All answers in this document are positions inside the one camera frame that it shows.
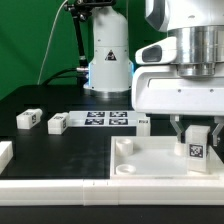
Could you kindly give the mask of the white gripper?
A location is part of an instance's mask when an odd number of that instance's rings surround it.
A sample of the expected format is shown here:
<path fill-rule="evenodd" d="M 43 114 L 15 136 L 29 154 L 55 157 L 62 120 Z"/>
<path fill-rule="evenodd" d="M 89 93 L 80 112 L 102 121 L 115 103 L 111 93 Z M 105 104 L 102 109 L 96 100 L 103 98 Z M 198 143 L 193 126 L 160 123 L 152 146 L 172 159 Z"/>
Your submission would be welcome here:
<path fill-rule="evenodd" d="M 175 66 L 144 66 L 132 80 L 132 107 L 146 114 L 170 114 L 170 123 L 182 142 L 179 115 L 215 116 L 211 144 L 217 147 L 224 128 L 224 72 L 212 77 L 182 78 Z"/>

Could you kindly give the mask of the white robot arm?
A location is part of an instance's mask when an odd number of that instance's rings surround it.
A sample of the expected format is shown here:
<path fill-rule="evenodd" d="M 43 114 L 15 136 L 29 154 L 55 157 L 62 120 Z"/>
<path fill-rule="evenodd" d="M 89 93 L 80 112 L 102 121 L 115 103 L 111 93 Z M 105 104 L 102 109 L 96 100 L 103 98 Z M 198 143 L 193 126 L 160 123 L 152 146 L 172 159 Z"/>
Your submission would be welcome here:
<path fill-rule="evenodd" d="M 224 128 L 224 0 L 145 0 L 146 21 L 167 37 L 129 61 L 127 21 L 99 4 L 94 58 L 85 88 L 95 95 L 132 91 L 135 111 L 212 116 L 213 144 Z"/>

